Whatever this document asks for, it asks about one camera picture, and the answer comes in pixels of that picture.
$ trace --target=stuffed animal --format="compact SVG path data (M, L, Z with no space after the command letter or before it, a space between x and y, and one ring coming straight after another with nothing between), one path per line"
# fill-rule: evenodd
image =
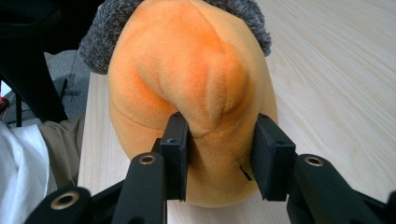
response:
M250 154L259 113L277 120L270 37L253 0L107 0L79 55L108 74L126 155L149 152L171 114L189 123L187 203L220 207L257 190Z

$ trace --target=gray fluffy fur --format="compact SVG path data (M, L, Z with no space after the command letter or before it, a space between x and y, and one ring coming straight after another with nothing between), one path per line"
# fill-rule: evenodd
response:
M271 52L271 37L265 32L264 16L254 0L204 0L245 21L255 35L265 56ZM120 33L143 0L106 0L98 9L87 35L81 40L78 54L97 74L107 74Z

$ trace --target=black chair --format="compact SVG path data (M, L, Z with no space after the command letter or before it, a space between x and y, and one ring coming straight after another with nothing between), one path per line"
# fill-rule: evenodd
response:
M0 80L20 95L42 122L67 119L44 51L55 54L78 49L102 2L0 0Z
M41 45L41 37L61 17L60 9L48 1L0 3L0 78L42 122L67 119Z

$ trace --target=gray floor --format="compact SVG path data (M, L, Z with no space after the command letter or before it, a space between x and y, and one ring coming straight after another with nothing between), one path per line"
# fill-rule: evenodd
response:
M85 113L87 105L88 86L90 81L90 70L82 63L75 50L68 50L57 55L46 55L49 73L53 80L66 78L67 87L64 91L63 104L67 117L70 119ZM13 103L12 93L8 95L8 100ZM29 114L28 107L22 107L24 114ZM39 124L39 119L30 118L22 121L22 126Z

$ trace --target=screw hole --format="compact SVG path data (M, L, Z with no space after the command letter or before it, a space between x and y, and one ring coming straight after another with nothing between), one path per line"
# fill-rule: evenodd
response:
M306 157L305 162L312 166L323 166L323 161L316 157Z
M143 156L139 159L139 163L143 165L149 165L155 162L155 157L151 155Z
M62 210L70 207L78 201L79 194L76 191L66 192L56 197L50 204L50 207L54 210Z
M166 140L166 142L167 143L177 143L177 140L173 139L173 138L169 138L169 139Z

